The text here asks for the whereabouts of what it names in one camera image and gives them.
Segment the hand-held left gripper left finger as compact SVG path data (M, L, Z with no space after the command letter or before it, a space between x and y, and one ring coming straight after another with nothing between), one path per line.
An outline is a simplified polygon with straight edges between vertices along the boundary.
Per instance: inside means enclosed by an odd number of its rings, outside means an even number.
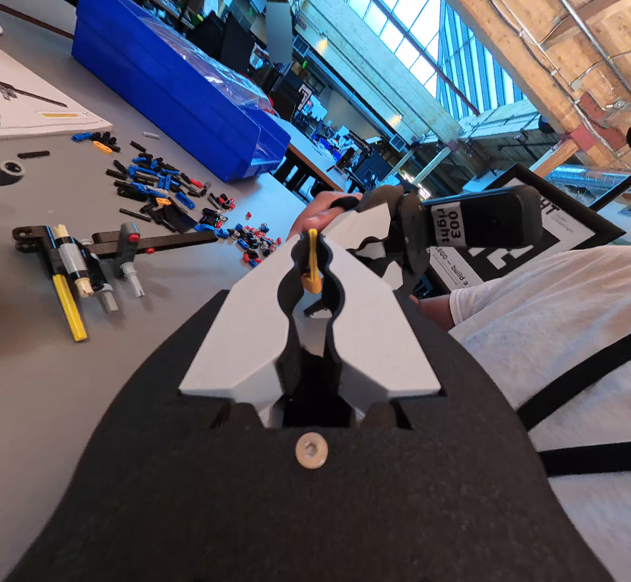
M180 382L180 393L250 404L264 426L278 424L277 403L291 392L293 378L282 375L277 364L296 336L293 314L304 295L292 257L299 242L299 236L291 237L233 285Z

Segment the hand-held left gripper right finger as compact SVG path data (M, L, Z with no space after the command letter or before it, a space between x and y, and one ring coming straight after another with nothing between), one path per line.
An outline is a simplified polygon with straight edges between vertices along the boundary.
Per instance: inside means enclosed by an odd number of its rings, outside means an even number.
M440 383L390 285L339 243L323 240L343 293L330 325L343 400L366 415L376 403L437 396Z

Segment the yellow lego axle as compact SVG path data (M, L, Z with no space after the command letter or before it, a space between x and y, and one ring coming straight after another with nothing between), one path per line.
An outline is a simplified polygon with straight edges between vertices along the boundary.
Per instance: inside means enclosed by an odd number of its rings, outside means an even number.
M84 327L75 299L69 288L66 276L63 274L54 274L52 276L52 283L73 340L75 342L86 341L88 339L88 334Z

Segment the blue plastic bin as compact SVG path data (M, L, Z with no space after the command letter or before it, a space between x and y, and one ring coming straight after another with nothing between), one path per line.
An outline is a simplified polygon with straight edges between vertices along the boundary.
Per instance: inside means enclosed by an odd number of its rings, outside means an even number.
M214 88L149 16L131 0L78 0L73 57L224 182L276 171L290 136Z

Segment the background work table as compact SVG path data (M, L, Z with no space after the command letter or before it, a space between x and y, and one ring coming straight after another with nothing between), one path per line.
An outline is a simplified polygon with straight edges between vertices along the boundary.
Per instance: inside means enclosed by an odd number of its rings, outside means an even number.
M273 176L284 184L290 192L300 188L307 178L313 177L327 186L328 190L346 192L347 175L333 170L334 160L325 155L316 145L293 124L275 115L272 119L289 136L290 142L281 166Z

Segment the clear plastic bag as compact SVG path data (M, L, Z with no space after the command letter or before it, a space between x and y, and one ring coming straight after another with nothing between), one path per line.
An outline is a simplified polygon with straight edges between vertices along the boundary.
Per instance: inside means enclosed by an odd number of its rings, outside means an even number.
M233 104L276 115L269 97L243 74L209 57L161 20L149 16L142 21Z

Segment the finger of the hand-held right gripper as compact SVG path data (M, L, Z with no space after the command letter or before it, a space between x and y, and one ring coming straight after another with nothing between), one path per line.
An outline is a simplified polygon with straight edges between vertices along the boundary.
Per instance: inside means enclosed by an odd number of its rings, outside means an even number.
M359 250L365 244L386 239L390 229L390 209L387 203L358 212L346 211L336 217L323 231L325 244L335 244L346 250Z
M409 293L409 265L404 250L388 251L385 241L377 241L362 249L348 249L348 252L392 290Z

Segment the person's right hand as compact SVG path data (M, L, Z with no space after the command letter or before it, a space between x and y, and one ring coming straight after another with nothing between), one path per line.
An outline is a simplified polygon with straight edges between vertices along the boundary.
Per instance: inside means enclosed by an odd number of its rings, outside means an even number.
M293 236L300 236L303 232L310 229L323 231L348 209L355 208L362 197L363 194L360 192L319 192L296 218L287 239Z

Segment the pile of small lego pins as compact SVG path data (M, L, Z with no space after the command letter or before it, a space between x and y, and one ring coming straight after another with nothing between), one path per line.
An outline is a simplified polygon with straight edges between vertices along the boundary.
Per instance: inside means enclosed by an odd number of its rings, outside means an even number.
M249 267L260 264L283 244L282 236L273 233L266 219L257 220L250 210L236 213L234 193L226 193L212 181L198 180L137 142L131 141L130 146L130 161L113 159L105 173L126 202L119 212L132 223L160 226L173 241L184 241L195 233L204 240L230 241L240 248Z

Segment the lego instruction booklet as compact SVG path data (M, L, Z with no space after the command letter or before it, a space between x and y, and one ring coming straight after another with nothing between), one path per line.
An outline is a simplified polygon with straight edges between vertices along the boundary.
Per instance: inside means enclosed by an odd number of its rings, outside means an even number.
M113 124L1 51L1 138L111 130Z

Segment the black framed marker sign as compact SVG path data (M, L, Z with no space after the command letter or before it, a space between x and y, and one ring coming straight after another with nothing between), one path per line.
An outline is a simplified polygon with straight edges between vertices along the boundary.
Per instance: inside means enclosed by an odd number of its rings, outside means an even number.
M446 291L477 286L528 263L568 250L603 246L625 234L622 228L519 164L496 177L485 189L519 185L531 185L540 192L540 241L515 249L432 248L428 272L433 273L433 282L441 282Z

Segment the silver air duct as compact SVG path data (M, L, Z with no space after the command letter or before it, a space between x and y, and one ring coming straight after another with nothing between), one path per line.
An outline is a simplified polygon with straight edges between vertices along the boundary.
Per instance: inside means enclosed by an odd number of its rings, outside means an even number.
M545 179L558 188L572 187L601 197L630 176L620 171L591 169L581 165L563 164L549 173Z

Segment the black lego beam subassembly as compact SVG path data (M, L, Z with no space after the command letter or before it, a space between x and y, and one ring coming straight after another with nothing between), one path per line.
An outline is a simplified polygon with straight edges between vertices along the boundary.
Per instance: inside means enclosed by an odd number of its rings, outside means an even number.
M41 255L60 299L70 295L73 288L81 298L98 296L106 311L113 312L117 304L102 261L113 260L116 276L128 280L142 296L144 293L133 267L136 255L214 243L218 236L209 230L143 238L134 223L126 223L119 231L94 233L87 242L78 241L66 230L55 233L45 225L14 228L12 240L22 254Z

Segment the person's right forearm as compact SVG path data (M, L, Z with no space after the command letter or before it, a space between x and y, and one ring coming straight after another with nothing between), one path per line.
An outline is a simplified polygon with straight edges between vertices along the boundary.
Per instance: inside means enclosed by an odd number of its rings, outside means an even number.
M452 330L454 322L451 310L451 295L445 294L429 299L417 300L418 309L447 332Z

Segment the orange lego liftarm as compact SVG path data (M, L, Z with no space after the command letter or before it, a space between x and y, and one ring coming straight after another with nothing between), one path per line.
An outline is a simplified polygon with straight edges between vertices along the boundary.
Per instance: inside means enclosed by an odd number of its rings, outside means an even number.
M309 240L309 261L307 270L302 274L302 284L304 290L311 294L320 294L322 292L322 278L319 272L317 243L319 232L315 228L308 231Z

